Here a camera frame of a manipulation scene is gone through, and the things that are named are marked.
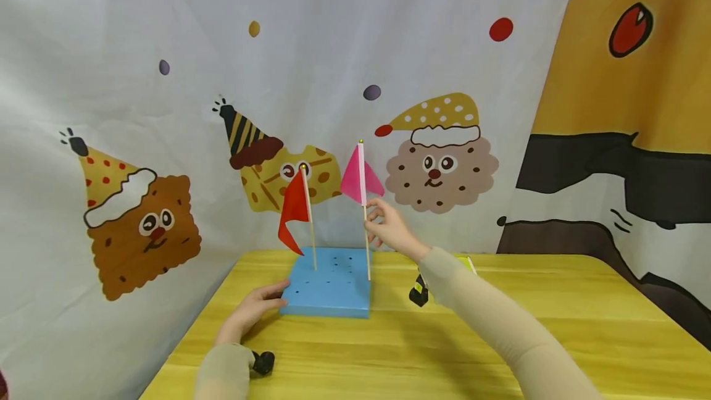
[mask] wooden flag stick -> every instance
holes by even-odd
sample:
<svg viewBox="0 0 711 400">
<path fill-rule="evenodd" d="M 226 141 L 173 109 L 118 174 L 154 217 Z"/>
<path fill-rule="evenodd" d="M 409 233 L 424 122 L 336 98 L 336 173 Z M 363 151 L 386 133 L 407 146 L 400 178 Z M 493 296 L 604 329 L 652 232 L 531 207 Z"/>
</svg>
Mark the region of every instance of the wooden flag stick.
<svg viewBox="0 0 711 400">
<path fill-rule="evenodd" d="M 307 208 L 309 210 L 309 226 L 312 230 L 312 251 L 314 252 L 314 271 L 318 270 L 318 265 L 315 263 L 315 233 L 314 233 L 314 217 L 312 216 L 312 210 L 310 209 L 310 195 L 309 195 L 309 181 L 307 180 L 307 166 L 301 164 L 301 176 L 304 179 L 304 191 L 307 195 Z"/>
<path fill-rule="evenodd" d="M 368 209 L 363 206 L 363 219 L 368 221 Z M 365 259 L 368 262 L 368 281 L 370 281 L 370 244 L 368 242 L 368 231 L 365 231 Z"/>
<path fill-rule="evenodd" d="M 359 175 L 360 175 L 360 205 L 363 206 L 363 220 L 368 221 L 368 202 L 365 200 L 365 194 L 368 190 L 365 188 L 365 148 L 363 140 L 357 143 L 357 152 L 359 152 Z M 370 281 L 370 244 L 368 242 L 368 231 L 365 231 L 365 260 L 368 264 L 368 281 Z"/>
</svg>

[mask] black object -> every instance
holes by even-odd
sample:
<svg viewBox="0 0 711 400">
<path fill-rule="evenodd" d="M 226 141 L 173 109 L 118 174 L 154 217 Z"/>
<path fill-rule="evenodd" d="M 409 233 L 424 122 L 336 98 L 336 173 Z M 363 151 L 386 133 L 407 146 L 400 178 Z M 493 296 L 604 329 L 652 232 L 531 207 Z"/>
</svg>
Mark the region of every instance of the black object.
<svg viewBox="0 0 711 400">
<path fill-rule="evenodd" d="M 415 281 L 415 287 L 410 289 L 410 301 L 415 303 L 417 306 L 424 306 L 427 301 L 430 300 L 430 291 L 425 287 L 425 280 L 422 275 L 417 275 Z"/>
<path fill-rule="evenodd" d="M 274 361 L 276 359 L 275 355 L 271 352 L 262 352 L 262 355 L 252 351 L 254 354 L 254 364 L 252 369 L 259 375 L 268 375 L 272 369 L 274 369 Z"/>
</svg>

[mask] beige sleeve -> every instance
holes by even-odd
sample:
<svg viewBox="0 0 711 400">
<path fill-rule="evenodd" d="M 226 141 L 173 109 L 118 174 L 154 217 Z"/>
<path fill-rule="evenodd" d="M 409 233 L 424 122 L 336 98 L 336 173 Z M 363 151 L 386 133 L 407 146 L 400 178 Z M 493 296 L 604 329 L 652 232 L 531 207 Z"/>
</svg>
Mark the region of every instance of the beige sleeve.
<svg viewBox="0 0 711 400">
<path fill-rule="evenodd" d="M 451 308 L 511 368 L 526 400 L 602 400 L 565 348 L 530 313 L 440 248 L 420 261 L 437 303 Z"/>
<path fill-rule="evenodd" d="M 241 344 L 216 345 L 197 371 L 195 400 L 247 399 L 253 364 L 252 351 Z"/>
</svg>

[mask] hand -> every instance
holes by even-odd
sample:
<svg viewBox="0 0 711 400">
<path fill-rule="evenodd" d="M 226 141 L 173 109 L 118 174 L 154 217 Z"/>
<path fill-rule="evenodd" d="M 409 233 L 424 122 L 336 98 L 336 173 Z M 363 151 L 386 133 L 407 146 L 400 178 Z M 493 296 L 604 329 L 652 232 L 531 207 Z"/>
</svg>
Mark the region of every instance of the hand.
<svg viewBox="0 0 711 400">
<path fill-rule="evenodd" d="M 420 263 L 420 260 L 430 251 L 430 247 L 422 244 L 410 232 L 397 209 L 378 198 L 368 201 L 367 207 L 373 207 L 368 214 L 368 220 L 365 221 L 368 242 L 375 241 L 375 247 L 386 244 L 415 263 Z"/>
<path fill-rule="evenodd" d="M 283 280 L 249 292 L 225 320 L 215 344 L 240 343 L 266 311 L 286 306 L 286 300 L 282 300 L 281 294 L 289 284 L 289 280 Z"/>
</svg>

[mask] blue foam board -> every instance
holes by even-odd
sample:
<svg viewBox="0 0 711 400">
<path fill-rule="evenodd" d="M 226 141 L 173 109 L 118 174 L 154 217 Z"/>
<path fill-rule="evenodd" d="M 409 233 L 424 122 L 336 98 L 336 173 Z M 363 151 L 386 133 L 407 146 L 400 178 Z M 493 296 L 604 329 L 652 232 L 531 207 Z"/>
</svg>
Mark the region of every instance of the blue foam board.
<svg viewBox="0 0 711 400">
<path fill-rule="evenodd" d="M 365 249 L 317 247 L 318 270 L 314 270 L 312 248 L 304 247 L 291 268 L 291 286 L 284 296 L 289 304 L 282 315 L 312 317 L 370 316 L 370 281 Z"/>
</svg>

